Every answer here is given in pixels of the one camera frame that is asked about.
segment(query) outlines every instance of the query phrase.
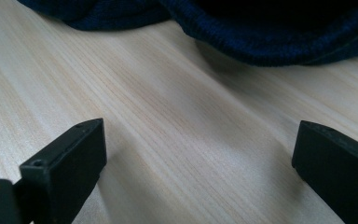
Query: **black plastic piece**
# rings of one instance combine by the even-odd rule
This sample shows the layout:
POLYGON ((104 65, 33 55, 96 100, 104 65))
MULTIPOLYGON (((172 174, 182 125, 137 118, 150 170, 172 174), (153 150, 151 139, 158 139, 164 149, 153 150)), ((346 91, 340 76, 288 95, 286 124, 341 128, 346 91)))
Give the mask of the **black plastic piece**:
POLYGON ((103 120, 75 125, 24 162, 14 186, 0 180, 0 217, 10 220, 0 223, 71 223, 105 165, 103 120))
POLYGON ((345 223, 358 224, 358 142, 301 121, 292 165, 345 223))

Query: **light wood grain surface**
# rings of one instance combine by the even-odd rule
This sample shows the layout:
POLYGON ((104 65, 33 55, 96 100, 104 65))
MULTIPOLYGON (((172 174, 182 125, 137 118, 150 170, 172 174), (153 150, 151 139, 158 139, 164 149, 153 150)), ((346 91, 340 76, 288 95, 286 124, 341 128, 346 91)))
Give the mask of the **light wood grain surface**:
POLYGON ((258 68, 174 21, 81 32, 0 0, 0 178, 96 118, 108 163, 75 223, 342 223, 291 158, 302 119, 358 140, 358 58, 258 68))

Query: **wooden table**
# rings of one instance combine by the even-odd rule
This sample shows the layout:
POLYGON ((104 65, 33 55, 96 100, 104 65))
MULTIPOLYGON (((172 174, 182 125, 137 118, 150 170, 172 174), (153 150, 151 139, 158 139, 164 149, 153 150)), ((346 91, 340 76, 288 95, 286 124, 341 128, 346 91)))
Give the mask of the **wooden table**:
POLYGON ((299 122, 358 140, 358 58, 259 68, 175 21, 81 32, 0 1, 0 178, 103 118, 108 163, 75 223, 342 223, 291 167, 299 122))

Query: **screw hole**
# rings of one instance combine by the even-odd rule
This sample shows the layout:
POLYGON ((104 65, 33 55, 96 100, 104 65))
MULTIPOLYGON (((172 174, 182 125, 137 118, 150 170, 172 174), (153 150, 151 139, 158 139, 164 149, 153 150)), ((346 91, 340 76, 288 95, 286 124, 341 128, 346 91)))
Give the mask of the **screw hole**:
POLYGON ((32 165, 33 166, 38 166, 38 167, 43 166, 43 161, 41 161, 41 160, 33 161, 32 165))

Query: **dark blue knitted fabric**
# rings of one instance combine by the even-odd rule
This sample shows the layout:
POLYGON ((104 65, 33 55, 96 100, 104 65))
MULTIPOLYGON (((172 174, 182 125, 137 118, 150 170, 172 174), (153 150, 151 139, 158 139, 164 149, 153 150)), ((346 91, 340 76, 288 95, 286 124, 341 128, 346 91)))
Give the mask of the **dark blue knitted fabric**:
POLYGON ((358 56, 358 2, 351 0, 304 7, 278 0, 248 5, 233 0, 19 1, 79 30, 136 28, 171 15, 188 35, 254 65, 322 64, 358 56))

